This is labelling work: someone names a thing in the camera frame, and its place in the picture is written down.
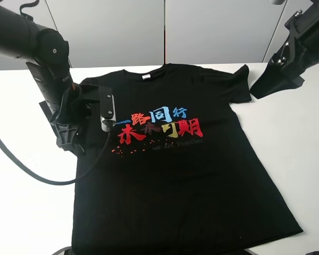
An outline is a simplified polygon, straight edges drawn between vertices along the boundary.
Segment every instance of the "printed graphic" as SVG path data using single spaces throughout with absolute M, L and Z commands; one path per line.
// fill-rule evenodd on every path
M 169 107 L 163 106 L 148 113 L 133 113 L 130 116 L 129 120 L 120 121 L 116 124 L 117 126 L 122 126 L 121 133 L 118 134 L 120 145 L 127 146 L 124 147 L 125 149 L 130 148 L 125 151 L 126 153 L 144 152 L 149 146 L 151 146 L 152 150 L 159 150 L 202 142 L 201 139 L 195 139 L 203 137 L 199 120 L 198 118 L 187 120 L 186 108 L 175 107 L 170 110 Z M 158 140 L 159 136 L 157 135 L 161 133 L 163 138 L 165 138 L 165 144 L 161 144 L 161 140 Z M 182 142 L 179 141 L 181 137 L 191 137 L 192 140 Z M 131 149 L 130 145 L 137 147 L 142 145 L 143 148 L 139 150 Z M 112 153 L 123 157 L 123 150 L 120 146 L 113 149 Z

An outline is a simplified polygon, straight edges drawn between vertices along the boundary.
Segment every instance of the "table surface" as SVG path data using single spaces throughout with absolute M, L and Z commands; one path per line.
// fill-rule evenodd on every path
M 200 65 L 235 72 L 242 64 Z M 266 64 L 248 64 L 249 84 Z M 148 72 L 159 66 L 72 69 L 75 82 L 112 71 Z M 319 250 L 319 65 L 304 85 L 247 104 L 233 104 L 242 128 L 304 233 L 251 248 L 258 255 L 304 255 Z M 55 144 L 29 71 L 0 71 L 0 137 L 43 177 L 75 177 L 76 158 Z M 0 254 L 50 255 L 71 245 L 74 185 L 40 183 L 0 151 Z

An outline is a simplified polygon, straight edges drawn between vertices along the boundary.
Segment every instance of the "cabinet door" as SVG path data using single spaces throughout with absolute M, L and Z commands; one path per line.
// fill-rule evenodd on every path
M 47 2 L 73 67 L 163 64 L 163 0 Z
M 166 0 L 166 61 L 262 62 L 283 7 L 267 0 Z
M 282 12 L 281 19 L 278 23 L 266 56 L 264 58 L 264 62 L 268 62 L 270 58 L 276 53 L 282 44 L 286 41 L 289 31 L 285 28 L 285 23 L 289 20 L 292 15 L 295 14 L 297 10 L 306 11 L 312 2 L 310 0 L 288 0 L 285 6 L 285 9 Z
M 20 13 L 20 5 L 25 4 L 26 0 L 6 0 L 0 3 L 1 6 L 15 13 Z M 48 28 L 55 29 L 52 16 L 48 10 L 45 0 L 41 0 L 40 3 L 33 8 L 24 8 L 24 13 L 27 13 L 34 18 L 34 22 L 43 25 Z M 21 70 L 27 69 L 26 61 L 23 59 L 12 59 L 6 56 L 0 55 L 0 70 Z

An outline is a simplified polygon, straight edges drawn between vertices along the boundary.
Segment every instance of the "t-shirt sleeve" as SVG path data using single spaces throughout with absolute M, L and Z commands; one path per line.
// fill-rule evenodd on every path
M 249 68 L 241 67 L 234 74 L 199 67 L 199 77 L 202 82 L 212 84 L 231 103 L 245 103 L 251 101 L 248 86 Z

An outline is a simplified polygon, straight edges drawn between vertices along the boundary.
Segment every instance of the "black t-shirt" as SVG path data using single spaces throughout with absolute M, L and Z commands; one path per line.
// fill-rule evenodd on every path
M 219 254 L 302 232 L 229 106 L 251 101 L 248 73 L 165 64 L 85 79 L 113 88 L 117 125 L 75 185 L 76 254 Z M 91 109 L 78 175 L 107 138 Z

